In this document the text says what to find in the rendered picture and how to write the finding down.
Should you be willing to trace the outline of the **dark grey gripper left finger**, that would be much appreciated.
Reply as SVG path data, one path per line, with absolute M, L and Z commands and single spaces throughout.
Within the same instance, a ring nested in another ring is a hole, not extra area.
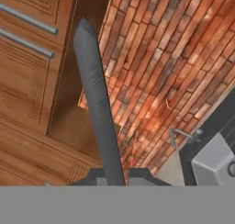
M 76 182 L 72 183 L 73 186 L 106 186 L 106 176 L 102 168 L 92 168 L 89 170 L 88 175 Z

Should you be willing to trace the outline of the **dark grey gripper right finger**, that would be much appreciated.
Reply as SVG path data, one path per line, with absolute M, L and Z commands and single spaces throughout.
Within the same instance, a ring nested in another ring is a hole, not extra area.
M 129 186 L 170 186 L 163 180 L 153 177 L 148 168 L 130 168 L 128 169 Z

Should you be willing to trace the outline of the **dark grey pan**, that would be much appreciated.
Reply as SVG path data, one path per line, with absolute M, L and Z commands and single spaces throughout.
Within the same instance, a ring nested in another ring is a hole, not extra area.
M 107 184 L 124 186 L 125 178 L 99 45 L 94 28 L 84 17 L 75 29 L 73 48 Z

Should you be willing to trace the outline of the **wooden cabinet body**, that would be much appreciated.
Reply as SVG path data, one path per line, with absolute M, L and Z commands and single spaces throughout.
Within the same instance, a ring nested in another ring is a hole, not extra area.
M 108 2 L 73 2 L 66 40 L 63 46 L 59 45 L 62 60 L 47 132 L 41 134 L 0 115 L 0 185 L 68 185 L 86 177 L 91 167 L 99 165 L 88 113 L 78 106 L 83 85 L 73 35 L 83 17 L 99 31 Z M 44 39 L 7 21 L 0 28 L 32 40 Z

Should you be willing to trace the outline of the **wooden cabinet door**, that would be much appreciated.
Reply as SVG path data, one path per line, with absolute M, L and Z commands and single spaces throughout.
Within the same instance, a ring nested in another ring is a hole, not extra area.
M 58 45 L 64 45 L 74 0 L 0 0 L 0 2 L 49 26 L 57 28 L 59 33 L 52 35 L 2 10 L 0 10 L 0 25 L 7 21 Z
M 44 134 L 49 126 L 62 47 L 45 39 L 15 35 L 53 51 L 55 56 L 50 59 L 0 35 L 0 115 Z

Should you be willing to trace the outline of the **grey sink tap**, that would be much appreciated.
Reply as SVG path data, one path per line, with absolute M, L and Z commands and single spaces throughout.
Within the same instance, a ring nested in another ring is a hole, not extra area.
M 200 136 L 202 135 L 203 130 L 202 129 L 196 129 L 196 131 L 193 134 L 189 134 L 181 129 L 177 128 L 171 128 L 170 129 L 170 139 L 173 147 L 176 147 L 176 142 L 175 142 L 175 134 L 179 134 L 180 136 L 185 136 L 187 138 L 188 143 L 193 143 L 193 142 L 200 142 Z

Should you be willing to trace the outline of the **white sink basin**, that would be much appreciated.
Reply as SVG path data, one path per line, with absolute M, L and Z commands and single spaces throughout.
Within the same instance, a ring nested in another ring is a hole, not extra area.
M 191 161 L 196 184 L 235 185 L 235 154 L 218 133 Z

